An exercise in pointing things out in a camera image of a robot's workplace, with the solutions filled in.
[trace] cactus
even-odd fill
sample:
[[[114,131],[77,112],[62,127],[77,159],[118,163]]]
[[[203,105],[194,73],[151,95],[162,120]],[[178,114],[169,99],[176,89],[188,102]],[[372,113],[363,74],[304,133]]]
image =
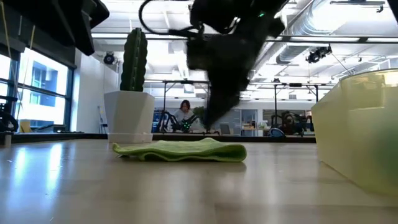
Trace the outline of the cactus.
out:
[[[140,28],[135,28],[127,36],[124,44],[123,72],[120,90],[143,91],[145,81],[145,65],[147,63],[148,41]]]

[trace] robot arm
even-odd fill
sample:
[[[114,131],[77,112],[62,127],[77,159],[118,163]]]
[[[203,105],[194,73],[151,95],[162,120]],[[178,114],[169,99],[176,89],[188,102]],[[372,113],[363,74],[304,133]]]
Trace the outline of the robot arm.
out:
[[[142,26],[154,34],[187,37],[188,68],[207,71],[211,94],[203,123],[209,128],[239,104],[267,36],[277,37],[284,30],[274,17],[289,0],[195,0],[190,11],[192,26],[167,33],[154,32],[142,20],[143,8],[151,1],[146,0],[139,10]],[[204,24],[220,34],[203,34]]]

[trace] small plant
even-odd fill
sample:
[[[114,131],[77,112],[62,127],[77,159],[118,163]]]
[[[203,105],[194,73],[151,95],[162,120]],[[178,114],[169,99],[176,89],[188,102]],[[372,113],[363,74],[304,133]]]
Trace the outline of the small plant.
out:
[[[203,119],[205,118],[205,107],[199,106],[193,109],[193,114],[200,119],[200,123],[203,126]]]
[[[124,44],[124,62],[120,90],[144,91],[147,46],[148,41],[145,33],[140,28],[135,28],[127,36],[127,41]]]

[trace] blue object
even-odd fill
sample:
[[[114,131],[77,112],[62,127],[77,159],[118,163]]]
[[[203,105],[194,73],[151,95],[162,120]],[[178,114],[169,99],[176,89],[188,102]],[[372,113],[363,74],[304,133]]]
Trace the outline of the blue object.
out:
[[[285,136],[285,133],[283,131],[281,131],[279,128],[271,128],[268,131],[268,137],[283,138],[286,136]]]

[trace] exposed duct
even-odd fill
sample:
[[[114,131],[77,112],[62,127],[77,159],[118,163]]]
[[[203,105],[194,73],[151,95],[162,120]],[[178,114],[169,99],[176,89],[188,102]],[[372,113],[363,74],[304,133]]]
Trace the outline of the exposed duct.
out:
[[[284,31],[284,35],[330,35],[341,27],[348,19],[341,11],[342,7],[333,6],[331,0],[314,0],[310,3],[302,15]],[[292,60],[306,51],[310,45],[289,45],[286,43],[275,43],[269,50],[257,61],[256,70],[269,62],[273,57],[275,63],[287,65]]]

